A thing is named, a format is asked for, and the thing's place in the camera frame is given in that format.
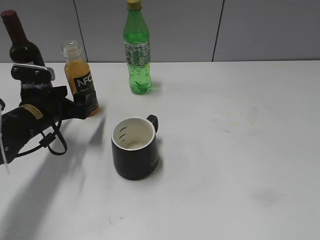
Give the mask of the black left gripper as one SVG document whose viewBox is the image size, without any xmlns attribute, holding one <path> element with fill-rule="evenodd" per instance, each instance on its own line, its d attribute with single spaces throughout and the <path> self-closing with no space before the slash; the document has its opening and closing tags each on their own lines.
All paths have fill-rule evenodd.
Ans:
<svg viewBox="0 0 320 240">
<path fill-rule="evenodd" d="M 69 119 L 84 120 L 88 108 L 97 107 L 96 92 L 76 93 L 73 101 L 67 98 L 65 85 L 21 84 L 21 102 L 18 107 L 18 120 L 21 123 L 56 123 Z"/>
</svg>

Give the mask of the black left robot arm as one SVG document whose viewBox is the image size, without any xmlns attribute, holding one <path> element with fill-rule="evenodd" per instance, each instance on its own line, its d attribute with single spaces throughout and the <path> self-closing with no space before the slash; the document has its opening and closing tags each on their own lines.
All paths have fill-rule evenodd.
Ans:
<svg viewBox="0 0 320 240">
<path fill-rule="evenodd" d="M 64 155 L 68 145 L 60 132 L 63 120 L 86 119 L 90 115 L 88 98 L 76 94 L 74 101 L 66 98 L 67 87 L 28 89 L 19 107 L 5 113 L 1 120 L 2 146 L 6 159 L 31 154 L 41 148 Z"/>
</svg>

